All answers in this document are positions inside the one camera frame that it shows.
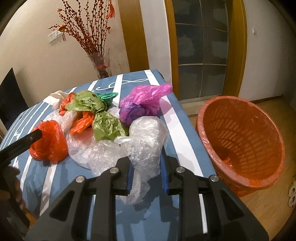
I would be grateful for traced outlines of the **red plastic bag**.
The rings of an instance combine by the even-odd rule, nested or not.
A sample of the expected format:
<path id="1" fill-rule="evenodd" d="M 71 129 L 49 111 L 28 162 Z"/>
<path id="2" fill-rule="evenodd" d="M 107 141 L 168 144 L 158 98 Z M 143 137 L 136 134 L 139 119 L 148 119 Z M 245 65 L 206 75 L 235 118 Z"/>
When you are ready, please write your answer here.
<path id="1" fill-rule="evenodd" d="M 42 138 L 30 146 L 30 155 L 39 161 L 58 164 L 68 156 L 68 146 L 60 125 L 55 120 L 41 121 L 32 131 L 40 130 Z"/>

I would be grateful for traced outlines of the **clear bubble wrap bag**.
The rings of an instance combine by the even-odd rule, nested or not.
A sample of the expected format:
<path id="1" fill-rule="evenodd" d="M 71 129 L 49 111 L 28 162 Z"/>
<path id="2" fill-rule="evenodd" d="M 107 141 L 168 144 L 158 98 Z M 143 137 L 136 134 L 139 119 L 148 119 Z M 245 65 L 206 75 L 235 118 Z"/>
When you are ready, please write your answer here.
<path id="1" fill-rule="evenodd" d="M 99 176 L 114 167 L 118 159 L 129 157 L 134 167 L 132 189 L 128 196 L 119 198 L 128 205 L 140 203 L 150 189 L 148 181 L 160 174 L 160 156 L 168 137 L 166 124 L 160 118 L 142 116 L 132 122 L 128 137 L 96 143 L 89 154 L 91 171 Z"/>

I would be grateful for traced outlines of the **translucent white plastic bag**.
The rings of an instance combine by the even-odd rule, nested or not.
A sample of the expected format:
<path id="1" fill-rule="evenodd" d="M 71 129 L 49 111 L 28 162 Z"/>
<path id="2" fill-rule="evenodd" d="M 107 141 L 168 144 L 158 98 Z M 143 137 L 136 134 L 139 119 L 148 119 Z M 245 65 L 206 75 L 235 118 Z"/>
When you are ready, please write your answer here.
<path id="1" fill-rule="evenodd" d="M 92 126 L 86 128 L 82 133 L 70 134 L 70 129 L 74 122 L 81 116 L 81 112 L 73 110 L 67 110 L 66 113 L 61 116 L 59 111 L 55 110 L 48 114 L 43 121 L 56 121 L 66 138 L 70 158 L 83 168 L 91 169 L 89 154 L 91 154 L 93 147 L 97 143 L 94 138 Z"/>

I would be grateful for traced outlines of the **black television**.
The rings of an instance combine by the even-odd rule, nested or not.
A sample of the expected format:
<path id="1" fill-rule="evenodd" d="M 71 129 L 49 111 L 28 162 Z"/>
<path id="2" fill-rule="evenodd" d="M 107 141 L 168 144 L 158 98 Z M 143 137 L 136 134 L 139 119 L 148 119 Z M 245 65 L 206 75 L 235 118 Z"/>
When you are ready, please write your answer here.
<path id="1" fill-rule="evenodd" d="M 13 68 L 5 76 L 0 89 L 1 121 L 8 130 L 20 113 L 28 109 L 28 105 L 20 91 Z"/>

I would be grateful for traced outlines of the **light green plastic bag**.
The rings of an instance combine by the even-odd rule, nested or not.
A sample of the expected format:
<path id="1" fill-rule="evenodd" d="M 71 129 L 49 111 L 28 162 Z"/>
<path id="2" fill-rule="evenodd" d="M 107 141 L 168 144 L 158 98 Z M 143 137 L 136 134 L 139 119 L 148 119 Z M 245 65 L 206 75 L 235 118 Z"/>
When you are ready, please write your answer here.
<path id="1" fill-rule="evenodd" d="M 72 102 L 66 105 L 67 110 L 91 111 L 94 113 L 92 129 L 95 140 L 115 140 L 119 136 L 127 136 L 128 129 L 121 121 L 108 112 L 106 103 L 90 90 L 75 93 Z"/>

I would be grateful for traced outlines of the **orange plastic bag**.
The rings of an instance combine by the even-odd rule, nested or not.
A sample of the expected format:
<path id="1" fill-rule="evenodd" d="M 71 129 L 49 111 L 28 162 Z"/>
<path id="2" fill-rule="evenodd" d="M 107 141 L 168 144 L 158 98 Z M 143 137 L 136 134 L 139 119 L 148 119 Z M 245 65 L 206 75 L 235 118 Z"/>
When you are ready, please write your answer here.
<path id="1" fill-rule="evenodd" d="M 64 116 L 65 113 L 68 111 L 66 109 L 66 105 L 72 102 L 75 98 L 75 93 L 71 92 L 68 94 L 67 98 L 62 101 L 58 113 L 60 116 Z M 76 135 L 81 134 L 87 128 L 89 128 L 94 121 L 94 113 L 91 111 L 79 111 L 77 118 L 73 121 L 70 134 Z"/>

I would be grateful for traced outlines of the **white shoes on rack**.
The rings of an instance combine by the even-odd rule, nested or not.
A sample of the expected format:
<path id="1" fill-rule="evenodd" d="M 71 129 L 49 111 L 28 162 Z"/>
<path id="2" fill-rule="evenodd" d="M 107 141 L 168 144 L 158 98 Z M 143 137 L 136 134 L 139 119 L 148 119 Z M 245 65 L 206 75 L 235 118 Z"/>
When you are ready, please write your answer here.
<path id="1" fill-rule="evenodd" d="M 296 181 L 293 181 L 288 191 L 288 206 L 293 207 L 296 203 Z"/>

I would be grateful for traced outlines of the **orange plastic waste basket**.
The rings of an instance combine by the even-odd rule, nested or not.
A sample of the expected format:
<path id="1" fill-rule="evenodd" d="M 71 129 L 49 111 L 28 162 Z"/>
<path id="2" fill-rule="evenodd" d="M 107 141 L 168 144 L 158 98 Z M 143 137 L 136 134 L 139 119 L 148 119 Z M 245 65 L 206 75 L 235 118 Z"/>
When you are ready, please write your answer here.
<path id="1" fill-rule="evenodd" d="M 234 96 L 209 99 L 196 131 L 218 175 L 238 196 L 271 187 L 285 166 L 285 144 L 271 117 Z"/>

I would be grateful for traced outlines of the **dark green plastic bag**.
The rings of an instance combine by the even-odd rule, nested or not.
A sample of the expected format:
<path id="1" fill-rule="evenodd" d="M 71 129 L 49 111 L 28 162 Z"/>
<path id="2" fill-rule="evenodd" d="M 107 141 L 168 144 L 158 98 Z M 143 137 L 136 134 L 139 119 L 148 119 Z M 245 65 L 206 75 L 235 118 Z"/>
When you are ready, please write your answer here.
<path id="1" fill-rule="evenodd" d="M 112 105 L 113 99 L 118 96 L 117 92 L 100 94 L 96 93 L 96 95 L 100 98 L 101 101 L 105 102 L 107 107 L 109 108 Z"/>

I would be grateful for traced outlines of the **magenta purple plastic bag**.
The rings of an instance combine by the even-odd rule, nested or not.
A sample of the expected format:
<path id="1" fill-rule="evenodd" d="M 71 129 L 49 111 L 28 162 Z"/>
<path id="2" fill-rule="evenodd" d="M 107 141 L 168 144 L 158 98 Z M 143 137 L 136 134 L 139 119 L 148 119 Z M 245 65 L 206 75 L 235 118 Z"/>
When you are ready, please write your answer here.
<path id="1" fill-rule="evenodd" d="M 138 85 L 119 103 L 119 120 L 125 126 L 142 116 L 156 116 L 160 100 L 172 92 L 170 84 Z"/>

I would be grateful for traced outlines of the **red berry branch vase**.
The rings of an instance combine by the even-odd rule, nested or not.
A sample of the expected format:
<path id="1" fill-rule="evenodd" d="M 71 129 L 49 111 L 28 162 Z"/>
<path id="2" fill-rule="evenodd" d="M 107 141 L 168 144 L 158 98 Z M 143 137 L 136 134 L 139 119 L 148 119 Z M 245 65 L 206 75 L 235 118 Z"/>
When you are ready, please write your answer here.
<path id="1" fill-rule="evenodd" d="M 62 3 L 64 7 L 57 9 L 62 24 L 55 24 L 49 29 L 62 32 L 64 41 L 66 35 L 73 37 L 92 62 L 97 77 L 109 77 L 105 54 L 106 39 L 110 31 L 109 19 L 106 18 L 109 1 L 86 1 L 85 6 L 82 6 L 81 1 L 76 1 L 78 9 L 70 6 L 69 1 Z"/>

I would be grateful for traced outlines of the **dark glass door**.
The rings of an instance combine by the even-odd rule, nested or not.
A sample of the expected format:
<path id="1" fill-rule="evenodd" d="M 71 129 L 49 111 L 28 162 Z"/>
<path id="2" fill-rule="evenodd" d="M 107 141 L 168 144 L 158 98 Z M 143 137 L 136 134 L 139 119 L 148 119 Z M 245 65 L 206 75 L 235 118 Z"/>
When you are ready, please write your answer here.
<path id="1" fill-rule="evenodd" d="M 226 1 L 173 1 L 179 100 L 221 95 L 228 61 Z"/>

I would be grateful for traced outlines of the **white wall socket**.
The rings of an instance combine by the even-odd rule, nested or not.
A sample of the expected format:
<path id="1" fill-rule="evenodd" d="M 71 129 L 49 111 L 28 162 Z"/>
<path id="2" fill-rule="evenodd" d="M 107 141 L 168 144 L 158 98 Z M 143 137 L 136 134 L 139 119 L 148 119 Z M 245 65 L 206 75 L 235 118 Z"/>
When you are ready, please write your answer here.
<path id="1" fill-rule="evenodd" d="M 60 32 L 58 30 L 55 30 L 55 31 L 53 31 L 52 33 L 50 33 L 48 35 L 48 42 L 51 43 L 51 42 L 53 42 L 54 40 L 58 39 L 61 36 L 62 36 L 62 32 Z"/>

